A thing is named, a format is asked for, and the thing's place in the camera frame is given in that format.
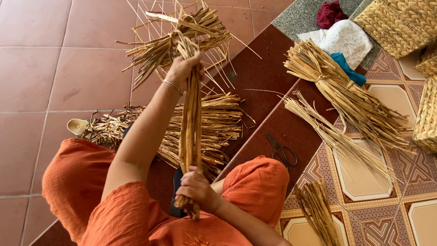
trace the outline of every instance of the bracelet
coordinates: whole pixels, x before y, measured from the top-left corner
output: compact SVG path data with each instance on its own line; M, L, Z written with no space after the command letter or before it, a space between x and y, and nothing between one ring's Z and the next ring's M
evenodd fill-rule
M183 93L182 90L179 88L179 86L178 86L176 83L174 83L173 81L170 81L170 80L168 80L168 79L164 79L163 82L166 82L166 83L169 83L169 84L175 86L176 89L179 91L180 95L181 95L181 96L184 95L184 93Z

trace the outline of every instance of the woven water hyacinth basket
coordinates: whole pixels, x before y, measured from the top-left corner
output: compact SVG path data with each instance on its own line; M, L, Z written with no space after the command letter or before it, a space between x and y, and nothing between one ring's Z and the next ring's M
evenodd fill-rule
M354 21L398 59L437 36L437 2L374 0Z
M437 75L425 82L413 130L413 142L427 153L437 153Z
M437 74L437 39L426 47L414 68L426 77Z

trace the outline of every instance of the hand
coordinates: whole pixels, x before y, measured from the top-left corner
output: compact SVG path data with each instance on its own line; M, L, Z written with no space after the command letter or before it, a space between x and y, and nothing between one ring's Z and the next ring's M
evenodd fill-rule
M185 173L181 178L176 200L178 196L184 195L199 203L201 210L214 214L226 200L211 188L208 180L196 166L190 166L190 170L191 172Z
M199 69L200 79L203 80L204 70L203 64L200 62L200 53L197 53L194 57L184 60L181 56L176 57L173 60L173 64L167 72L166 79L176 83L182 91L187 90L187 78L191 73L191 69L196 66Z

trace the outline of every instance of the gray granite surface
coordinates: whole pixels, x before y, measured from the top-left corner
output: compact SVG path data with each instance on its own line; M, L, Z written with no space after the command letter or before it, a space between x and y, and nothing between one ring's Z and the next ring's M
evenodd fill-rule
M298 42L300 41L298 34L320 29L316 23L316 14L323 3L333 1L334 0L296 0L275 20L273 20L272 25L278 28L291 40ZM356 14L354 12L357 8L362 8L363 10L368 4L370 4L370 2L371 0L340 0L340 7L345 14L353 16ZM378 52L381 50L381 46L378 43L370 37L369 39L374 48L372 48L361 63L361 66L365 70L370 68Z

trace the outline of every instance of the red cloth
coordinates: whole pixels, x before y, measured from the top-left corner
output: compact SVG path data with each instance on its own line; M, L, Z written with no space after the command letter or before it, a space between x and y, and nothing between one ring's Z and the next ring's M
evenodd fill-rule
M44 174L42 195L79 246L181 246L192 241L195 245L251 245L212 214L201 211L198 221L169 216L149 197L143 181L122 185L100 202L114 156L115 152L87 140L67 139ZM274 227L288 180L282 163L259 156L227 175L222 196Z
M332 3L325 2L317 12L317 25L322 29L329 29L334 23L346 20L349 17L343 13L338 0Z

